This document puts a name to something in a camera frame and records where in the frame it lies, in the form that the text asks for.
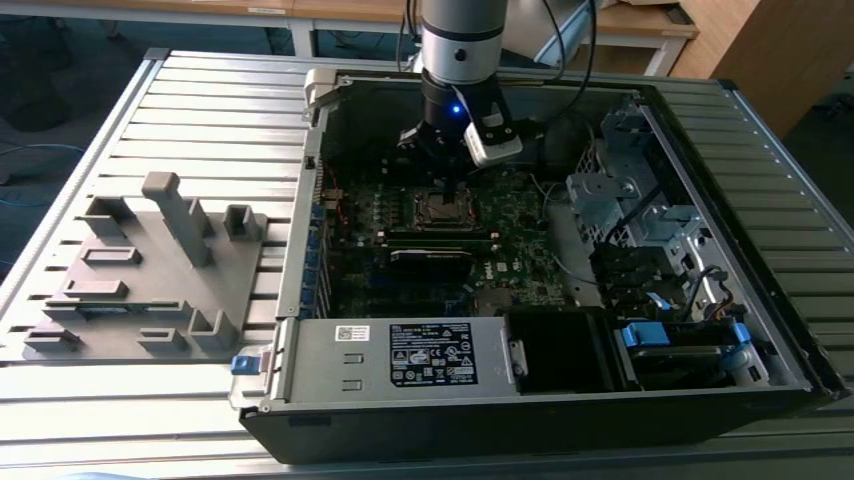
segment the cable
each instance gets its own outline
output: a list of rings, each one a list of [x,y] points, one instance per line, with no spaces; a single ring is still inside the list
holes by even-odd
[[[50,202],[44,202],[44,203],[16,203],[16,202],[8,202],[5,200],[0,200],[0,205],[5,205],[6,207],[24,207],[24,208],[29,208],[29,207],[44,207],[45,205],[49,205]]]
[[[589,135],[589,143],[595,144],[596,143],[596,129],[592,126],[592,122],[589,121],[589,119],[587,118],[587,116],[576,111],[576,110],[569,110],[567,113],[572,114],[572,116],[575,116],[575,118],[577,118],[581,123],[584,124],[584,127],[587,128],[587,135]]]
[[[332,30],[333,32],[336,32],[341,37],[344,38],[359,38],[361,36],[361,34],[364,32],[356,32],[356,33],[347,33],[341,30]]]
[[[589,84],[589,75],[592,74],[592,63],[596,55],[596,22],[597,22],[597,9],[596,0],[587,0],[587,8],[589,10],[589,54],[587,55],[587,70],[584,72],[584,78],[581,79],[581,84],[577,87],[577,92],[575,92],[575,97],[569,101],[569,103],[560,109],[560,111],[548,119],[545,123],[551,123],[551,121],[560,117],[565,112],[572,110],[575,104],[581,98],[584,91],[587,90],[587,85]]]
[[[545,190],[545,194],[543,198],[543,212],[540,213],[540,217],[539,217],[543,221],[545,220],[545,207],[548,206],[548,200],[551,200],[551,191],[555,189],[557,185],[560,184],[555,183],[551,187],[548,187],[548,190]]]
[[[539,186],[539,182],[536,181],[536,177],[533,176],[533,174],[531,174],[531,181],[533,182],[533,186],[536,187],[536,190],[539,190],[539,193],[545,196],[545,190],[543,190],[543,187]]]
[[[577,280],[579,282],[583,283],[588,283],[589,285],[593,286],[599,286],[599,284],[596,282],[593,282],[592,280],[587,280],[584,277],[579,277],[577,275],[575,275],[568,268],[565,268],[565,265],[563,265],[563,263],[560,262],[560,259],[557,258],[557,256],[552,253],[551,254],[551,258],[555,259],[555,263],[557,264],[557,267],[560,267],[560,270],[563,270],[563,272],[575,280]]]
[[[2,141],[2,143],[8,143],[9,145],[14,145],[14,147],[0,151],[0,156],[6,155],[12,152],[17,152],[18,150],[33,149],[33,150],[73,150],[74,152],[82,154],[85,150],[80,147],[74,147],[73,145],[62,145],[58,143],[33,143],[32,145],[18,145],[13,142]]]
[[[412,23],[412,0],[405,0],[405,26],[409,30],[409,38],[415,39],[415,24]]]
[[[557,39],[560,48],[560,70],[557,70],[553,78],[553,80],[560,80],[560,78],[563,78],[563,72],[565,72],[565,46],[563,45],[563,34],[560,33],[560,27],[557,27],[557,20],[555,20],[555,13],[551,11],[548,0],[541,1],[543,7],[545,7],[545,12],[548,12],[548,20],[551,20],[551,26],[555,28],[555,37]]]
[[[649,203],[652,203],[652,200],[655,200],[655,197],[659,193],[661,193],[661,186],[655,185],[655,188],[649,190],[649,193],[647,193],[645,196],[640,199],[640,201],[635,205],[635,208],[631,209],[631,212],[628,212],[628,214],[619,220],[619,222],[616,222],[611,230],[608,230],[601,243],[607,244],[611,241],[611,237],[616,235],[616,232],[620,230],[620,228],[628,225],[628,223],[635,219],[635,217],[640,214],[645,207],[649,206]]]
[[[385,34],[380,34],[379,39],[376,40],[376,43],[373,44],[373,50],[376,50],[379,48],[379,44],[383,43],[383,40],[385,40]]]
[[[726,307],[728,307],[730,305],[732,305],[732,302],[735,300],[735,297],[732,295],[732,290],[730,290],[726,287],[726,285],[723,284],[723,280],[718,281],[718,288],[720,289],[720,291],[723,293],[726,293],[726,298],[723,300],[720,300],[720,303],[718,304],[715,309],[711,311],[711,314],[708,315],[708,317],[706,317],[706,321],[708,321],[708,320],[719,320],[720,314],[723,313],[723,309]]]
[[[684,302],[684,312],[681,313],[681,321],[687,322],[691,319],[691,308],[693,305],[693,300],[696,300],[696,294],[699,293],[699,287],[703,284],[703,279],[711,275],[715,271],[720,270],[720,267],[716,265],[708,265],[699,272],[699,275],[691,282],[691,286],[688,288],[687,301]]]
[[[417,33],[417,0],[412,0],[412,9],[409,10],[409,22],[412,25],[412,42],[421,43],[421,36]]]
[[[397,64],[397,72],[403,72],[400,67],[400,50],[403,49],[403,25],[405,24],[405,12],[400,17],[400,29],[397,30],[397,46],[395,48],[395,63]]]

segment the gray plastic peg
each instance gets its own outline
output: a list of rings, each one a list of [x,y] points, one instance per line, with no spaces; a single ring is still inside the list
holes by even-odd
[[[149,172],[142,183],[142,196],[157,204],[162,221],[172,232],[193,267],[204,267],[210,260],[210,252],[204,243],[204,232],[186,209],[177,193],[181,179],[172,172]]]

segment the blue drive latch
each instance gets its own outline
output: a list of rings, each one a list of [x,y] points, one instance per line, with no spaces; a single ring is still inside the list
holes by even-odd
[[[625,347],[664,347],[669,338],[661,322],[631,322],[620,330]]]

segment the chair leg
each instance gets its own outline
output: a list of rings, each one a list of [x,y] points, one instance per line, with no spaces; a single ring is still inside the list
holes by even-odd
[[[118,21],[117,20],[98,20],[101,24],[101,29],[104,30],[104,35],[106,35],[108,39],[118,38],[121,33],[118,32]]]

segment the silver robot arm segment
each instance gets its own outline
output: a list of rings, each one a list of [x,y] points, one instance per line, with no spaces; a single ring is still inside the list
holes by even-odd
[[[495,71],[507,0],[423,4],[424,123],[464,138],[473,164],[489,167],[521,152]]]

